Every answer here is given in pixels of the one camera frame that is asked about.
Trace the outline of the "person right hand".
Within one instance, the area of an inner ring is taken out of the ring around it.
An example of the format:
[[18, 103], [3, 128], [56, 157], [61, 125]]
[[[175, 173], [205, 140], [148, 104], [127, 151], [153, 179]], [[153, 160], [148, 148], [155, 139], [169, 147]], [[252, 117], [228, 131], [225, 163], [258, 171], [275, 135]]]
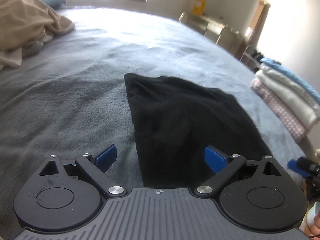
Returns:
[[309, 228], [309, 237], [311, 239], [320, 240], [320, 212], [318, 211], [317, 215], [315, 215], [313, 219], [313, 224]]

